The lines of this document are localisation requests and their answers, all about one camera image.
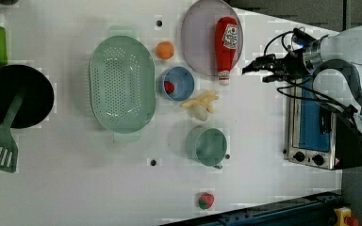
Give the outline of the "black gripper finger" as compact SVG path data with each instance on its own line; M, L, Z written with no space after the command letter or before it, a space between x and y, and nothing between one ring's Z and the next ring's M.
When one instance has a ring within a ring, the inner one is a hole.
M275 68L275 60L275 54L257 57L248 66L242 69L242 73L259 72L263 70L272 72Z
M262 82L263 83L271 83L271 82L282 82L284 81L284 76L283 75L268 75L262 78Z

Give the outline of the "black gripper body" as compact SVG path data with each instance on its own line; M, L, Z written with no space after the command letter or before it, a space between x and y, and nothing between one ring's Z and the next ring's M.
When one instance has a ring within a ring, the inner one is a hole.
M281 81L301 79L309 75L303 61L303 51L295 50L276 60L276 74Z

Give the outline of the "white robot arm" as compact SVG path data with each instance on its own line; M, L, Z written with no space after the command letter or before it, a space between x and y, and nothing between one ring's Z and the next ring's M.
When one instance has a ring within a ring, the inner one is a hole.
M277 58L275 54L268 54L268 48L265 48L263 56L253 60L242 72L271 72L271 75L263 79L265 83L285 81L288 78L301 79L312 74L322 63L339 59L358 66L362 86L362 25L319 39L302 29L294 28L279 35L279 38L283 40L287 34L299 45L298 49L289 48L285 57Z

